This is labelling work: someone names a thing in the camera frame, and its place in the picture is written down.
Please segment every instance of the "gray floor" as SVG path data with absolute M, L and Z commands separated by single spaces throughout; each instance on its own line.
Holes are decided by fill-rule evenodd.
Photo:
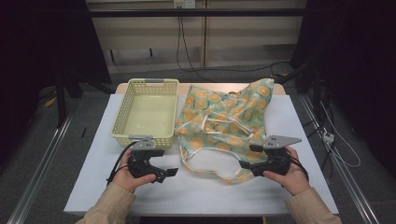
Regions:
M 263 64 L 268 63 L 262 63 L 262 65 L 239 64 L 220 68 L 247 70 L 261 68 Z M 148 71 L 147 67 L 140 66 L 140 71 L 113 73 L 111 76 L 114 83 L 108 86 L 115 88 L 119 83 L 132 77 L 175 77 L 181 82 L 207 82 L 207 80 L 199 78 L 194 73 L 180 71 L 176 64 L 166 66 L 167 70 Z M 290 68 L 286 64 L 279 64 L 275 65 L 272 70 L 272 72 L 269 68 L 252 72 L 207 70 L 198 73 L 202 77 L 214 79 L 218 82 L 251 82 L 259 78 L 269 77 L 271 73 L 288 73 Z M 82 88 L 84 89 L 84 95 L 81 99 L 67 100 L 68 108 L 76 105 L 77 110 L 64 135 L 64 140 L 54 155 L 49 170 L 45 173 L 43 183 L 34 195 L 34 202 L 28 207 L 29 213 L 23 218 L 26 223 L 74 223 L 78 220 L 78 217 L 64 213 L 64 206 L 91 146 L 109 97 L 88 85 L 82 84 Z M 293 81 L 286 83 L 284 88 L 290 95 L 301 123 L 309 122 L 311 118 L 302 99 L 310 99 L 310 94 L 297 93 Z M 375 160 L 365 141 L 351 131 L 352 127 L 350 127 L 347 118 L 343 115 L 342 110 L 337 107 L 335 101 L 332 102 L 332 110 L 336 130 L 356 150 L 361 159 L 359 167 L 348 167 L 348 171 L 356 180 L 370 208 L 373 208 L 375 217 L 378 219 L 377 222 L 373 223 L 394 223 L 394 220 L 396 220 L 394 212 L 396 207 L 395 179 Z M 50 107 L 40 105 L 26 133 L 22 135 L 15 154 L 5 165 L 4 172 L 0 176 L 0 223 L 7 222 L 18 200 L 26 190 L 35 169 L 39 166 L 40 160 L 50 144 L 56 125 L 56 105 Z M 311 133 L 315 128 L 313 124 L 309 124 L 304 129 L 306 133 Z M 326 151 L 319 135 L 313 134 L 309 141 L 319 164 L 321 164 L 324 161 Z M 344 161 L 356 164 L 356 156 L 338 135 L 335 136 L 335 145 Z M 329 180 L 329 188 L 340 211 L 339 216 L 343 223 L 369 223 L 361 215 L 357 206 L 358 202 L 354 201 L 354 198 L 350 195 L 343 176 L 340 175 L 335 166 L 331 171 L 331 164 L 327 163 L 323 174 Z M 131 217 L 129 220 L 130 223 L 136 223 L 136 221 L 138 221 L 136 217 Z M 289 217 L 268 217 L 267 222 L 292 223 Z

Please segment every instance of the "fabric bag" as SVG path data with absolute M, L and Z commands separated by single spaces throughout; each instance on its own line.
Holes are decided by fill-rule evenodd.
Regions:
M 239 161 L 250 163 L 266 161 L 265 153 L 250 151 L 249 145 L 264 145 L 266 141 L 264 112 L 273 88 L 270 78 L 229 93 L 191 85 L 175 126 L 183 166 L 196 174 L 217 175 L 230 184 L 253 177 L 250 170 L 242 168 L 231 178 L 220 176 L 215 170 L 193 170 L 187 161 L 201 150 L 230 153 Z

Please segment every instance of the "human hand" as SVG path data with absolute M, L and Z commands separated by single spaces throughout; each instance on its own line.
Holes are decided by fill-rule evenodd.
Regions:
M 298 160 L 297 151 L 294 148 L 286 147 L 286 150 L 292 157 Z M 271 171 L 264 171 L 263 174 L 268 179 L 282 185 L 293 196 L 311 188 L 303 170 L 294 163 L 291 163 L 286 175 L 279 175 Z
M 137 187 L 150 183 L 154 181 L 157 177 L 156 175 L 144 175 L 139 178 L 134 178 L 128 170 L 128 158 L 131 153 L 132 150 L 126 150 L 123 154 L 120 160 L 119 170 L 114 176 L 112 182 L 122 187 L 123 189 L 134 192 Z

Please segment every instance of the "yellow plastic basket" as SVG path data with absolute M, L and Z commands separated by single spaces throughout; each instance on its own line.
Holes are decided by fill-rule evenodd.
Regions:
M 177 79 L 129 80 L 111 135 L 122 147 L 147 135 L 152 137 L 156 147 L 171 147 L 177 91 Z

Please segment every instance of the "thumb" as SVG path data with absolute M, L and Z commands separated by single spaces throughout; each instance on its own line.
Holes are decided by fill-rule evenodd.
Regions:
M 135 183 L 137 185 L 137 187 L 148 184 L 152 181 L 154 181 L 157 178 L 156 175 L 143 175 L 139 178 L 135 179 Z
M 278 184 L 281 184 L 281 185 L 283 184 L 283 180 L 284 180 L 285 176 L 279 175 L 279 174 L 271 172 L 271 171 L 264 171 L 263 174 L 268 179 L 273 180 Z

